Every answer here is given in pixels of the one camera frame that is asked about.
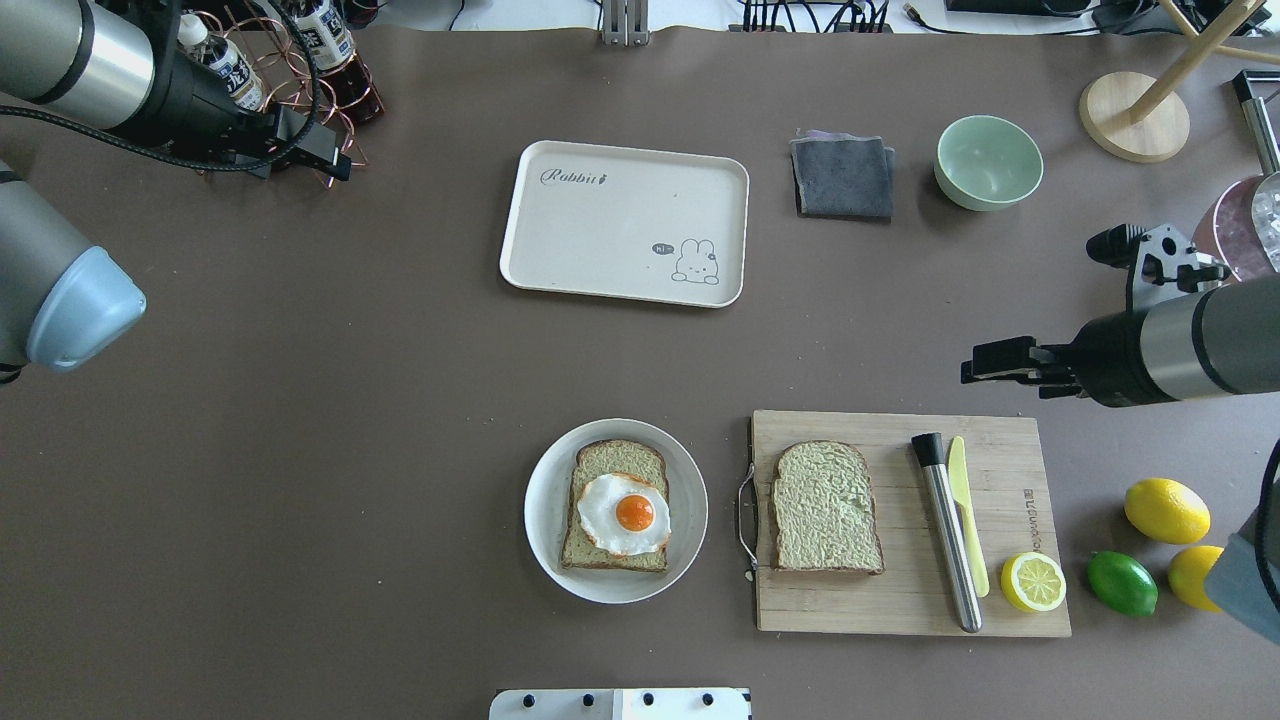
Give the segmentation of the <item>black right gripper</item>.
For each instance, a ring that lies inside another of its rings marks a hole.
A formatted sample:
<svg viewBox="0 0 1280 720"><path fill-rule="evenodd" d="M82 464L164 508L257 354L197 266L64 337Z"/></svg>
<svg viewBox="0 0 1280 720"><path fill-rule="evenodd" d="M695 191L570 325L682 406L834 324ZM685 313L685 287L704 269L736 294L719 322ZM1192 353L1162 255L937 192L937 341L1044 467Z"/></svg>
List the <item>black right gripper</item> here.
<svg viewBox="0 0 1280 720"><path fill-rule="evenodd" d="M1039 398L1085 397L1076 373L1068 364L1068 345L1039 345L1019 336L977 345L961 363L961 383L1010 380L1037 388Z"/></svg>

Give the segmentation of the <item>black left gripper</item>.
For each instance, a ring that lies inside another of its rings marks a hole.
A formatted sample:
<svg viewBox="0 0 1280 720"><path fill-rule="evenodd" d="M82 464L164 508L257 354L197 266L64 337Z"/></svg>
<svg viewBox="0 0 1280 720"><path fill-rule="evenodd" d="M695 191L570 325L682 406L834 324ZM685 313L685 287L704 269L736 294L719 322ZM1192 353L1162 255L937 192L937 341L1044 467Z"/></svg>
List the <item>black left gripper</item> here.
<svg viewBox="0 0 1280 720"><path fill-rule="evenodd" d="M332 129L294 109L275 105L268 111L239 110L232 128L212 142L210 158L228 165L250 167L266 179L273 170L307 167L347 181L352 160L343 154L346 132Z"/></svg>

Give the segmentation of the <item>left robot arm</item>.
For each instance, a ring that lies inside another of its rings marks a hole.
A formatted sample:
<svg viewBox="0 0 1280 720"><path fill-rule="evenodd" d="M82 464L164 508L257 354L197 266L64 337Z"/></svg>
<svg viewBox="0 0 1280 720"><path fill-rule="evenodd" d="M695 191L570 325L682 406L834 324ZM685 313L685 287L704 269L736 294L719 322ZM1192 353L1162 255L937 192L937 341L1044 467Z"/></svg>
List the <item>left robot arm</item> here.
<svg viewBox="0 0 1280 720"><path fill-rule="evenodd" d="M3 117L58 127L169 167L268 176L279 163L347 181L353 163L319 100L237 104L186 42L183 1L5 1ZM82 368L148 300L67 204L3 163L3 383Z"/></svg>

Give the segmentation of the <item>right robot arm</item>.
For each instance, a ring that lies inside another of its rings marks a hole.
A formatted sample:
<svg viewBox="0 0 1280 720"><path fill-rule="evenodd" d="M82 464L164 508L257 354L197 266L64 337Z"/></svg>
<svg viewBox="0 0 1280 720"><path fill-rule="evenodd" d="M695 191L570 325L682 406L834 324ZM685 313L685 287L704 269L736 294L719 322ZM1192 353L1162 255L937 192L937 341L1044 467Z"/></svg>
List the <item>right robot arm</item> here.
<svg viewBox="0 0 1280 720"><path fill-rule="evenodd" d="M1011 380L1042 398L1087 397L1106 407L1274 393L1279 387L1277 277L1178 295L1087 323L1065 345L1030 336L973 348L965 384ZM1277 455L1260 501L1206 579L1207 596L1268 641L1277 639Z"/></svg>

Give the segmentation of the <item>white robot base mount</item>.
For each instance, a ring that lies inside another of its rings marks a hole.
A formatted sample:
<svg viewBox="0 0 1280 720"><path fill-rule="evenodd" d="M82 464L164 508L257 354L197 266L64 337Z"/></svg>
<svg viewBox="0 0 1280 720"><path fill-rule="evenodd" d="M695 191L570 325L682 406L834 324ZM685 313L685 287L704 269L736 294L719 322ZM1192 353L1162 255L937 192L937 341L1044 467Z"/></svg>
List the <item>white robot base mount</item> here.
<svg viewBox="0 0 1280 720"><path fill-rule="evenodd" d="M749 689L732 687L508 689L489 719L753 719Z"/></svg>

